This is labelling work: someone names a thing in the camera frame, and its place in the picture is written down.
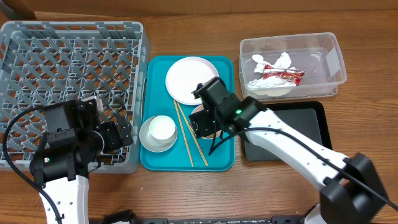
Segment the small pink-white bowl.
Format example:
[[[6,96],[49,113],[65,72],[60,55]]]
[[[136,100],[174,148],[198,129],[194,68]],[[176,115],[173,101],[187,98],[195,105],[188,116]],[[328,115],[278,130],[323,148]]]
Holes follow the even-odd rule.
[[[203,105],[198,105],[188,118],[197,138],[211,139],[214,136],[217,138],[220,136],[221,129],[215,125],[213,113],[209,109],[205,109]]]

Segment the grey bowl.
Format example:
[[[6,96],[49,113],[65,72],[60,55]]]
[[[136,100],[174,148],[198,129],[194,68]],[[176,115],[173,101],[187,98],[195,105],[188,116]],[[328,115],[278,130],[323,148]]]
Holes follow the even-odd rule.
[[[174,143],[177,140],[177,136],[178,136],[178,132],[176,129],[176,132],[174,134],[174,138],[172,139],[172,141],[168,144],[159,144],[155,141],[155,139],[150,135],[149,132],[149,125],[150,122],[155,118],[156,116],[153,116],[149,119],[147,119],[141,126],[140,132],[139,132],[139,138],[141,141],[141,144],[150,152],[164,152],[169,150]]]

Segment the white cup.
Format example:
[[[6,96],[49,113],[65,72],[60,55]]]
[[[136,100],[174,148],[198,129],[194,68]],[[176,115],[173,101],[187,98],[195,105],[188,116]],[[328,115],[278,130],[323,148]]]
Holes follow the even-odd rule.
[[[159,144],[168,144],[174,138],[176,125],[169,116],[156,116],[149,125],[150,135]]]

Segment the white tissue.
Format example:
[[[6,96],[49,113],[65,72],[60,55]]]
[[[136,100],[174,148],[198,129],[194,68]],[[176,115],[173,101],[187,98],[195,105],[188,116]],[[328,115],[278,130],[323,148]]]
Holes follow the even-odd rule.
[[[282,87],[292,87],[295,86],[293,82],[282,78],[282,75],[278,75],[277,72],[273,70],[282,71],[290,66],[291,59],[286,52],[281,53],[280,57],[277,59],[276,63],[271,65],[269,62],[264,60],[264,57],[259,54],[254,54],[252,59],[257,62],[255,73],[260,73],[262,78],[250,81],[247,84],[249,90],[259,90],[263,91],[269,96],[282,96],[287,94],[290,90],[270,90],[265,91],[266,88],[282,88]]]

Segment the red snack wrapper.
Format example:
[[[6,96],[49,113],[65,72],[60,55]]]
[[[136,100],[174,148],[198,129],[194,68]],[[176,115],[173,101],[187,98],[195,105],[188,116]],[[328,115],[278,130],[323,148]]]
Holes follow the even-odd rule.
[[[277,76],[288,83],[299,85],[302,81],[302,77],[305,75],[304,70],[297,70],[295,68],[273,68],[270,65],[264,67],[263,78],[270,78]]]

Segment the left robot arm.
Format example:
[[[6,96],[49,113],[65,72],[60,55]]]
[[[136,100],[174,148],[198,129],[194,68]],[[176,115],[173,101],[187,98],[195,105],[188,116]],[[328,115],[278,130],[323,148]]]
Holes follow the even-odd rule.
[[[30,172],[39,186],[48,223],[88,223],[88,165],[103,152],[133,144],[124,117],[101,122],[102,101],[91,96],[43,108],[47,124]]]

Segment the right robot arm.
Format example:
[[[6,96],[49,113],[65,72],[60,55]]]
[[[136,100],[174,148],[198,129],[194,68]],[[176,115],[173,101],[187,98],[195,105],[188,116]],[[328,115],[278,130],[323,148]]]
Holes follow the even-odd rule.
[[[204,107],[189,116],[196,137],[218,131],[228,139],[239,136],[273,153],[318,190],[320,201],[299,223],[370,223],[383,206],[396,208],[364,154],[348,157],[312,141],[257,99],[240,100],[218,77],[197,84],[192,93]]]

